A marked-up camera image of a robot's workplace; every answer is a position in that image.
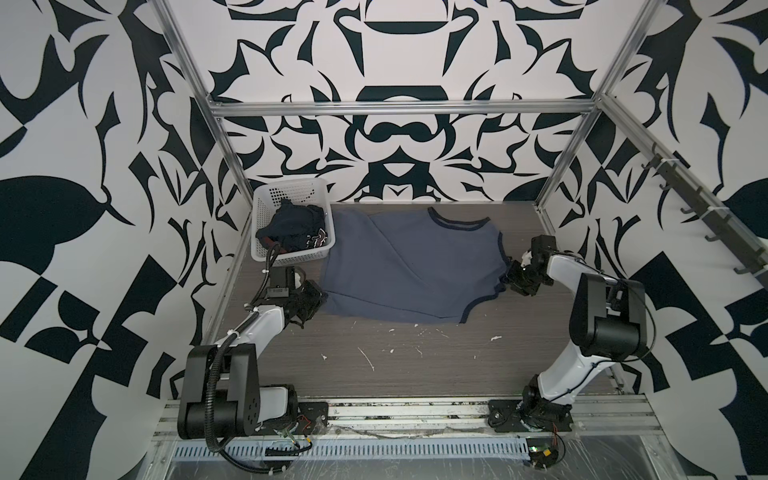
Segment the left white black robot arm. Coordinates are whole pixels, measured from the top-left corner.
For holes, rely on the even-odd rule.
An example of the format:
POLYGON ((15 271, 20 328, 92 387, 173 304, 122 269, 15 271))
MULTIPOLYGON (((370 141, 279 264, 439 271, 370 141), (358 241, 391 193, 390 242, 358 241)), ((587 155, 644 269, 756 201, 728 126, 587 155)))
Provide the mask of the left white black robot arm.
POLYGON ((327 295, 296 266, 270 267, 246 316, 220 340, 192 349, 177 414, 184 440, 204 440, 213 450, 230 440, 289 429, 298 421, 296 390, 264 386, 259 357, 289 325, 304 327, 327 295))

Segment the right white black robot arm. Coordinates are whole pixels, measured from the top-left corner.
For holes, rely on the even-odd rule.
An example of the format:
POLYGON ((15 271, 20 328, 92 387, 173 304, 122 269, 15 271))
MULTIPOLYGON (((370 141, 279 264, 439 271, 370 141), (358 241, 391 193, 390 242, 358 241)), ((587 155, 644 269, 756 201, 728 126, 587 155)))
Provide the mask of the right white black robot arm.
POLYGON ((638 360, 653 345, 645 287, 590 266, 573 252, 557 249, 556 239, 539 235, 520 260, 511 260, 500 280, 522 296, 558 283, 573 294, 569 342, 554 363, 535 375, 519 404, 524 418, 561 419, 576 396, 599 373, 638 360))

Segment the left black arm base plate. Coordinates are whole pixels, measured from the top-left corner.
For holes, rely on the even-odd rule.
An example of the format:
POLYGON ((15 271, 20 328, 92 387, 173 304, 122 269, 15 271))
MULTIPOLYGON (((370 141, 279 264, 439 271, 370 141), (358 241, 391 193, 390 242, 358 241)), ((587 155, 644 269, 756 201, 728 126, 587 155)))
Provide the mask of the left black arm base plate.
POLYGON ((301 401, 296 410, 296 421, 291 433, 312 436, 326 431, 329 420, 329 404, 324 401, 301 401))

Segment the white plastic laundry basket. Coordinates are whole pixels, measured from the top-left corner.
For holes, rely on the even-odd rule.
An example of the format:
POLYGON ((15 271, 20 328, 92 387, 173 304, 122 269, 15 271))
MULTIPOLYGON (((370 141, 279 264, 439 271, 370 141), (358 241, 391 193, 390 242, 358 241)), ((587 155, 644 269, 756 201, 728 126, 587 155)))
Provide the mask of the white plastic laundry basket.
POLYGON ((325 180, 302 178, 275 181, 258 187, 252 199, 250 249, 255 261, 265 262, 267 258, 267 247, 258 239, 257 233, 275 219, 282 206, 311 207, 312 213, 322 215, 322 221, 318 232, 308 236, 306 247, 279 253, 275 262, 277 266, 323 259, 335 245, 334 218, 325 180))

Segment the blue-grey tank top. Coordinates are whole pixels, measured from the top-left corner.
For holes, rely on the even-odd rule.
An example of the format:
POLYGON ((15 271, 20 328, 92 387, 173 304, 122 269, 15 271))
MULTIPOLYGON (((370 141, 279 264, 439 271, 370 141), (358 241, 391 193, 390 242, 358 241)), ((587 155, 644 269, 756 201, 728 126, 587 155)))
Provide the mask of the blue-grey tank top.
POLYGON ((323 268, 328 313, 413 324, 465 323, 504 291, 503 235, 485 217, 460 221, 434 208, 334 215, 323 268))

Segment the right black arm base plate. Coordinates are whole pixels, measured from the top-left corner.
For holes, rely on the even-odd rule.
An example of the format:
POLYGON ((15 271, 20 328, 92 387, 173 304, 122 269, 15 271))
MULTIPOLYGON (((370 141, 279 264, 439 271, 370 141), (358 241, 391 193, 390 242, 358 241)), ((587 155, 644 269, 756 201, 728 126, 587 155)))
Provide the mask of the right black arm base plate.
POLYGON ((487 424, 496 433, 570 432, 572 405, 548 400, 491 400, 487 424))

